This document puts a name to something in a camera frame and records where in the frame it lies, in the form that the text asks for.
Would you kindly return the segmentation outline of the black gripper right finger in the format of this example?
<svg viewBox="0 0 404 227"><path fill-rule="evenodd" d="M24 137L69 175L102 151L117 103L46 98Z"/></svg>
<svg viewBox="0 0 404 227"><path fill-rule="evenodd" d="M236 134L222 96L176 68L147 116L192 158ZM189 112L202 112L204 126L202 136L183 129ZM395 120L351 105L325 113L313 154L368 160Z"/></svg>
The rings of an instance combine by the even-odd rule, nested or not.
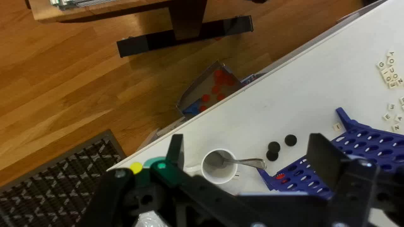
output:
<svg viewBox="0 0 404 227"><path fill-rule="evenodd" d="M306 159L320 180L333 192L343 197L343 177L348 158L322 134L310 134Z"/></svg>

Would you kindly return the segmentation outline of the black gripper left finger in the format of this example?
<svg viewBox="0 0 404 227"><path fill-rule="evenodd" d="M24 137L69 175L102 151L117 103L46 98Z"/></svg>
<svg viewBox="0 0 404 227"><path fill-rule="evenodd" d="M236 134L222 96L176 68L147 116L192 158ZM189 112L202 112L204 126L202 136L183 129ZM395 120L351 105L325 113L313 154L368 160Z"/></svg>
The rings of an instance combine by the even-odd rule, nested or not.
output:
<svg viewBox="0 0 404 227"><path fill-rule="evenodd" d="M168 153L165 156L166 170L175 173L184 166L183 135L174 134L170 139Z"/></svg>

